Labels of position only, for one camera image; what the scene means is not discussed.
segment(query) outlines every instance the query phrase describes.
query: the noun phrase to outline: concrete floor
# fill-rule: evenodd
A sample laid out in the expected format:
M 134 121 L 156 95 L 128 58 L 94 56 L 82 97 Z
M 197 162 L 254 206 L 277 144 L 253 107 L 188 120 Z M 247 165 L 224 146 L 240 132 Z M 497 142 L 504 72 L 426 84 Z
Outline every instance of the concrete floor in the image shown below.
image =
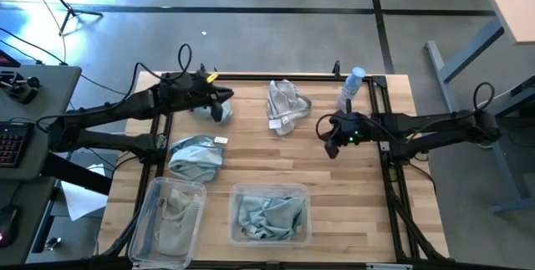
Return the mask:
M 372 8 L 371 0 L 69 0 L 72 3 L 117 6 Z M 487 0 L 380 0 L 382 8 L 420 10 L 490 10 Z M 57 29 L 46 8 L 22 4 L 24 11 L 2 10 L 0 26 L 63 55 Z M 59 20 L 62 12 L 55 12 Z M 459 51 L 490 17 L 385 16 L 385 30 L 396 74 L 408 74 L 420 115 L 446 112 L 425 41 L 437 42 L 446 60 Z M 105 13 L 95 21 L 82 15 L 72 19 L 66 38 L 67 62 L 107 86 L 125 91 L 135 62 L 154 70 L 177 69 L 176 50 L 188 42 L 193 64 L 203 62 L 219 71 L 328 72 L 335 60 L 348 72 L 355 65 L 372 74 L 385 73 L 374 15 L 345 14 L 232 14 L 232 13 Z M 53 63 L 42 53 L 16 43 L 25 52 Z M 533 75 L 535 47 L 513 47 L 506 34 L 452 83 L 462 108 L 470 108 L 471 93 L 482 81 L 497 93 Z M 80 80 L 72 103 L 91 106 L 120 96 Z M 124 123 L 99 127 L 118 132 Z M 511 155 L 533 155 L 532 150 L 503 144 Z M 430 165 L 437 184 L 446 240 L 453 258 L 509 267 L 534 268 L 535 211 L 495 216 L 489 206 L 510 198 L 490 151 L 460 144 L 434 150 Z M 530 180 L 532 163 L 522 159 L 515 170 Z M 56 208 L 55 236 L 78 233 L 83 242 L 59 253 L 33 254 L 29 262 L 84 257 L 94 250 L 99 214 L 70 222 L 64 206 Z

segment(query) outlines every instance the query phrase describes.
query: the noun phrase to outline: yellow tag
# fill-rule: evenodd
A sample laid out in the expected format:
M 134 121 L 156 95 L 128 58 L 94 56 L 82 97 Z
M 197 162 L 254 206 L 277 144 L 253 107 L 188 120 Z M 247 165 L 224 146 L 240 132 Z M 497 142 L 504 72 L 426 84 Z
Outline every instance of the yellow tag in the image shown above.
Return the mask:
M 208 76 L 208 78 L 206 78 L 206 81 L 208 83 L 211 83 L 217 78 L 217 76 L 218 76 L 218 74 L 211 74 L 211 75 Z

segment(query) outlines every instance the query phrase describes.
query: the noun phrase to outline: folded cloth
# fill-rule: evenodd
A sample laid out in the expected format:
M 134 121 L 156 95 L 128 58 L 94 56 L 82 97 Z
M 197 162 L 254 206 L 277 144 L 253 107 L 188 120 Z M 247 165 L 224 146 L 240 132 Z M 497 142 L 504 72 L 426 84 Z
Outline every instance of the folded cloth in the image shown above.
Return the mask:
M 271 81 L 267 96 L 267 115 L 270 120 L 280 120 L 277 134 L 293 131 L 297 120 L 310 115 L 312 102 L 299 94 L 297 87 L 288 80 Z
M 169 171 L 185 181 L 208 182 L 216 179 L 223 165 L 223 149 L 214 137 L 198 135 L 172 144 Z
M 238 208 L 242 232 L 255 240 L 285 240 L 301 225 L 304 200 L 244 196 Z
M 232 115 L 232 107 L 231 107 L 231 103 L 230 103 L 230 100 L 226 100 L 224 101 L 222 104 L 221 104 L 221 107 L 223 108 L 223 114 L 222 114 L 222 117 L 221 117 L 221 121 L 219 122 L 216 122 L 212 117 L 211 117 L 211 107 L 197 107 L 193 110 L 193 114 L 194 116 L 200 118 L 200 119 L 204 119 L 204 120 L 212 120 L 216 125 L 221 125 L 221 124 L 226 124 L 228 122 L 228 119 L 231 117 Z
M 170 256 L 186 255 L 190 251 L 191 238 L 201 198 L 193 199 L 178 190 L 172 190 L 168 199 L 160 201 L 163 220 L 158 233 L 158 251 Z

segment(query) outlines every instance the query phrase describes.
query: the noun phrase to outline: plastic bottle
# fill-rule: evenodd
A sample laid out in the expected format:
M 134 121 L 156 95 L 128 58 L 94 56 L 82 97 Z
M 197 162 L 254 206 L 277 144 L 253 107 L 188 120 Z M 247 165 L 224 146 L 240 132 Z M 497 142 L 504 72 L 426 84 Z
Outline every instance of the plastic bottle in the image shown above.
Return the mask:
M 345 79 L 344 87 L 342 88 L 342 94 L 338 98 L 336 108 L 342 110 L 343 112 L 346 112 L 345 101 L 347 99 L 353 100 L 354 96 L 360 89 L 360 85 L 362 84 L 362 78 L 365 75 L 366 71 L 362 68 L 353 68 L 353 70 L 351 71 L 351 75 L 349 75 Z

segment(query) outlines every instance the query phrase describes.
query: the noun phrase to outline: clear plastic bin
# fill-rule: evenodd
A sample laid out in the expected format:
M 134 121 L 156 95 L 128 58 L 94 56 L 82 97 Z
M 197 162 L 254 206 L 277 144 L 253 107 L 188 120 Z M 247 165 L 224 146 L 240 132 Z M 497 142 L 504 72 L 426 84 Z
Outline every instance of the clear plastic bin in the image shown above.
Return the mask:
M 301 226 L 293 236 L 282 241 L 253 240 L 242 232 L 237 222 L 237 214 L 244 196 L 297 197 L 304 199 Z M 228 238 L 232 245 L 242 247 L 303 247 L 312 238 L 312 220 L 310 218 L 310 195 L 306 186 L 299 183 L 255 184 L 240 183 L 231 189 L 228 213 Z
M 191 233 L 190 229 L 183 229 L 183 226 L 177 227 L 176 223 L 183 224 L 180 220 L 164 220 L 163 205 L 164 200 L 170 198 L 173 190 L 180 191 L 190 199 L 194 200 L 195 205 L 188 205 L 192 210 L 183 219 L 188 219 L 188 223 L 195 222 L 195 226 Z M 206 188 L 197 182 L 180 181 L 177 179 L 170 179 L 164 177 L 155 178 L 147 189 L 143 206 L 140 210 L 137 225 L 135 227 L 134 236 L 128 255 L 135 267 L 151 267 L 151 268 L 168 268 L 181 270 L 185 269 L 191 262 L 196 250 L 196 240 L 201 224 L 202 212 L 206 201 Z M 188 240 L 189 244 L 178 242 L 178 244 L 171 243 L 170 240 L 176 240 L 175 236 L 170 233 L 165 233 L 162 238 L 161 230 L 166 232 L 183 232 L 180 236 L 182 239 Z

